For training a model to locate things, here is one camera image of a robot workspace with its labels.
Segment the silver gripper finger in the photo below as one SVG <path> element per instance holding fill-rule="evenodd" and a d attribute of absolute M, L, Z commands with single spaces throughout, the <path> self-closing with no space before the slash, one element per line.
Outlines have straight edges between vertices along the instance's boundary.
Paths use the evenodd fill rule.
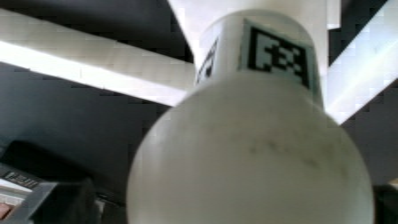
<path fill-rule="evenodd" d="M 33 212 L 56 184 L 0 163 L 0 224 L 33 224 Z"/>

